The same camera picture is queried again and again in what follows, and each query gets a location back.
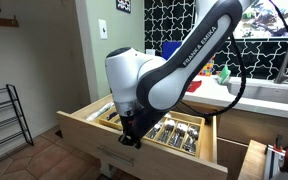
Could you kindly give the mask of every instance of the cutlery tray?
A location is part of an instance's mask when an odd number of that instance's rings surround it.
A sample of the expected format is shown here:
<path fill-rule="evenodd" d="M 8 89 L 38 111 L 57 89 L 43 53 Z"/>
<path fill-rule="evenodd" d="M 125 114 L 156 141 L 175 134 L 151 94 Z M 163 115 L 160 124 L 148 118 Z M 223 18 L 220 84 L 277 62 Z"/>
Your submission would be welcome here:
<path fill-rule="evenodd" d="M 122 131 L 119 115 L 110 120 L 107 119 L 114 112 L 116 109 L 113 106 L 97 118 L 98 122 Z M 161 146 L 199 157 L 204 123 L 204 118 L 170 111 L 155 125 L 159 128 L 152 128 L 143 138 Z"/>

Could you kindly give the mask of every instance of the wall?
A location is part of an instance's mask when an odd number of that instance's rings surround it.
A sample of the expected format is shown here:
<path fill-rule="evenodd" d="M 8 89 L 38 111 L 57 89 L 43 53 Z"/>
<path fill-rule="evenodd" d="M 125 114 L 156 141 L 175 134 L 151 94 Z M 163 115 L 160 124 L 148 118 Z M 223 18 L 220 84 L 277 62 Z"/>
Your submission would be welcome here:
<path fill-rule="evenodd" d="M 90 102 L 74 1 L 0 0 L 0 17 L 16 15 L 19 28 L 0 27 L 0 88 L 16 86 L 35 137 L 57 124 L 56 111 Z M 0 130 L 0 139 L 18 126 Z M 23 143 L 0 147 L 0 155 Z"/>
<path fill-rule="evenodd" d="M 145 48 L 156 49 L 157 55 L 162 55 L 163 42 L 182 41 L 194 25 L 194 4 L 194 0 L 145 0 Z M 237 45 L 248 77 L 272 80 L 283 62 L 288 39 L 239 39 Z M 228 65 L 232 71 L 231 76 L 240 76 L 239 65 L 229 41 L 215 54 L 212 73 L 216 74 L 224 65 Z"/>
<path fill-rule="evenodd" d="M 145 0 L 145 48 L 162 56 L 163 42 L 182 41 L 194 27 L 195 0 Z"/>
<path fill-rule="evenodd" d="M 144 1 L 133 0 L 131 14 L 116 10 L 112 0 L 77 0 L 76 4 L 90 96 L 95 101 L 110 93 L 106 56 L 121 47 L 144 52 Z M 107 40 L 100 39 L 98 19 L 106 20 Z"/>

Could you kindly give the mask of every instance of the silverware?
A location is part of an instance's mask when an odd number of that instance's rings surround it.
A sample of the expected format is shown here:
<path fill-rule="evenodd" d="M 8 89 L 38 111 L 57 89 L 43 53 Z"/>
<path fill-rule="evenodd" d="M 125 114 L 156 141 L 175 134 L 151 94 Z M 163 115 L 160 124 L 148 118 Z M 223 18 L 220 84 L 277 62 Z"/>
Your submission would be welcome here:
<path fill-rule="evenodd" d="M 164 127 L 164 131 L 162 132 L 161 136 L 159 137 L 159 141 L 162 143 L 166 143 L 169 136 L 171 135 L 174 126 L 175 126 L 175 121 L 170 119 L 165 121 L 165 127 Z"/>
<path fill-rule="evenodd" d="M 121 119 L 116 120 L 114 123 L 118 124 L 121 122 Z"/>
<path fill-rule="evenodd" d="M 154 139 L 156 134 L 160 131 L 162 125 L 163 125 L 162 122 L 158 122 L 157 124 L 155 124 L 155 126 L 151 129 L 151 131 L 146 134 L 146 137 L 148 137 L 150 139 Z"/>
<path fill-rule="evenodd" d="M 117 112 L 113 112 L 113 113 L 111 113 L 110 115 L 108 115 L 107 117 L 106 117 L 106 119 L 109 121 L 109 120 L 111 120 L 113 117 L 115 117 L 117 115 Z"/>
<path fill-rule="evenodd" d="M 183 145 L 183 149 L 194 153 L 196 151 L 196 141 L 199 137 L 199 130 L 195 126 L 190 126 L 187 130 L 188 137 Z"/>
<path fill-rule="evenodd" d="M 175 129 L 175 133 L 173 134 L 169 142 L 169 145 L 179 148 L 182 144 L 187 128 L 187 124 L 179 123 Z"/>

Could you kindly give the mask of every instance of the kitchen sink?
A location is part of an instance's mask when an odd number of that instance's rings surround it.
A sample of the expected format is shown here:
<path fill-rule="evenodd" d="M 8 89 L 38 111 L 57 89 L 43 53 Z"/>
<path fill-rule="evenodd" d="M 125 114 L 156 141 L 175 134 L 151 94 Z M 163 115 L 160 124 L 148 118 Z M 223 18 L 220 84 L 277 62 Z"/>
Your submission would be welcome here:
<path fill-rule="evenodd" d="M 226 86 L 229 93 L 235 96 L 240 90 L 240 83 L 228 82 Z M 270 85 L 246 84 L 242 98 L 288 104 L 288 88 L 278 87 L 278 85 L 270 87 Z"/>

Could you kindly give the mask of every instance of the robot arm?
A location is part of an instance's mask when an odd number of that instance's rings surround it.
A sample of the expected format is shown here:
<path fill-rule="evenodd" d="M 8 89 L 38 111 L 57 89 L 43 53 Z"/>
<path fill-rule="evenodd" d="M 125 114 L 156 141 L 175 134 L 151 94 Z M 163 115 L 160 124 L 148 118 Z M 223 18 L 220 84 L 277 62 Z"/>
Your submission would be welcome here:
<path fill-rule="evenodd" d="M 167 62 L 132 48 L 107 56 L 108 83 L 123 125 L 121 143 L 140 147 L 140 139 L 183 98 L 252 1 L 197 0 L 196 25 Z"/>

